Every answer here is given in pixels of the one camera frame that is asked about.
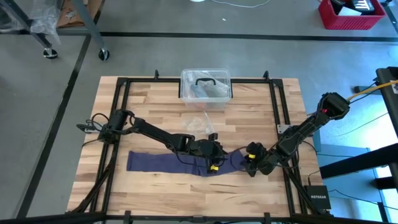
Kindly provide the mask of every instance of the metal clamp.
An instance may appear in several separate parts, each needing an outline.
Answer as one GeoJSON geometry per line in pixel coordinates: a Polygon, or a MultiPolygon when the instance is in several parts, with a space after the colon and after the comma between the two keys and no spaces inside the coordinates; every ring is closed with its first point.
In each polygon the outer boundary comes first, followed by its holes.
{"type": "Polygon", "coordinates": [[[284,133],[288,128],[291,128],[292,125],[287,125],[287,124],[278,124],[277,125],[277,130],[279,134],[284,133]]]}
{"type": "Polygon", "coordinates": [[[192,223],[205,223],[207,222],[207,218],[203,216],[192,216],[192,223]]]}

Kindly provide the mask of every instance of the white cord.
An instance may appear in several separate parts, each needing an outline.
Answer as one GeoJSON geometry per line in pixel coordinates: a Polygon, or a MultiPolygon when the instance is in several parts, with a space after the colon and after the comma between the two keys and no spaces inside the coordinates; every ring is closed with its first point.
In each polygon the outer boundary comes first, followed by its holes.
{"type": "Polygon", "coordinates": [[[229,2],[219,2],[219,1],[216,1],[216,0],[211,0],[211,1],[213,1],[213,2],[217,2],[217,3],[220,3],[220,4],[229,4],[230,6],[238,6],[238,7],[255,8],[255,7],[263,6],[263,5],[267,4],[267,3],[269,3],[269,1],[271,1],[271,0],[267,0],[267,1],[266,1],[266,2],[264,2],[264,3],[258,4],[258,5],[255,5],[255,6],[240,6],[240,5],[237,5],[237,4],[232,4],[232,3],[229,3],[229,2]]]}

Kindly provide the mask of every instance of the navy towel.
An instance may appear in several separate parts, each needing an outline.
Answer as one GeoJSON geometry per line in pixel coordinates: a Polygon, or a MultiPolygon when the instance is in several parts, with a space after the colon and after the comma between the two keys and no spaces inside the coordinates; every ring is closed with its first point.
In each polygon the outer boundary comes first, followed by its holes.
{"type": "Polygon", "coordinates": [[[175,154],[153,155],[130,151],[129,158],[127,160],[127,171],[168,172],[173,174],[193,174],[202,177],[211,177],[235,172],[237,170],[244,170],[244,166],[241,165],[241,162],[244,160],[241,152],[236,151],[233,153],[233,165],[231,164],[231,155],[232,152],[225,155],[225,158],[228,160],[220,166],[216,174],[207,174],[206,161],[202,158],[179,155],[181,161],[197,165],[193,166],[181,163],[175,154]]]}

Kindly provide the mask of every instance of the concrete floor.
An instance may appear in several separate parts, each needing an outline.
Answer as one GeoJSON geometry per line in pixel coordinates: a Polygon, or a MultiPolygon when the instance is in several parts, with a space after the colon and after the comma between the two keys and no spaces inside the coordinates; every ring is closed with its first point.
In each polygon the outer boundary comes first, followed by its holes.
{"type": "MultiPolygon", "coordinates": [[[[101,31],[118,32],[397,36],[388,18],[382,19],[369,31],[325,30],[316,11],[318,4],[316,0],[272,0],[263,7],[243,9],[209,1],[106,1],[98,27],[101,31]]],[[[89,118],[100,76],[153,76],[155,69],[159,70],[160,76],[178,76],[184,68],[221,67],[229,69],[234,77],[260,77],[268,70],[271,77],[299,78],[306,110],[311,113],[322,93],[336,91],[350,96],[353,86],[372,83],[377,68],[398,63],[398,45],[393,43],[104,39],[111,58],[107,62],[98,60],[98,47],[91,41],[29,211],[30,216],[65,211],[84,138],[75,125],[89,118]]],[[[61,37],[62,45],[55,47],[60,58],[50,61],[42,58],[42,49],[32,37],[0,35],[0,140],[5,142],[0,157],[0,178],[6,180],[0,184],[0,219],[11,218],[15,214],[83,40],[84,37],[61,37]]],[[[377,139],[368,137],[385,126],[391,128],[388,116],[353,133],[334,137],[385,111],[380,96],[369,96],[353,105],[344,120],[322,128],[322,141],[356,147],[380,147],[396,142],[391,129],[390,135],[383,134],[377,139]]],[[[334,198],[332,204],[335,205],[336,216],[380,219],[370,217],[370,212],[358,212],[357,202],[334,198]]],[[[374,211],[375,208],[367,206],[360,203],[359,207],[374,211]]]]}

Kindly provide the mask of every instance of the plastic bag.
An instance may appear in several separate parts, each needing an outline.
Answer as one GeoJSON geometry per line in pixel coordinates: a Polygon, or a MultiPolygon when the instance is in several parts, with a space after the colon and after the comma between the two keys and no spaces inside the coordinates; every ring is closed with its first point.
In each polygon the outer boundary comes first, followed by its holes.
{"type": "Polygon", "coordinates": [[[30,13],[30,18],[33,19],[30,31],[51,35],[57,44],[61,44],[57,33],[58,19],[61,15],[58,3],[58,0],[34,0],[30,13]]]}
{"type": "Polygon", "coordinates": [[[0,33],[23,29],[22,24],[0,4],[0,33]]]}
{"type": "Polygon", "coordinates": [[[203,114],[204,118],[199,118],[196,116],[183,123],[187,131],[194,135],[197,139],[207,138],[209,134],[215,132],[206,111],[204,111],[203,114]]]}

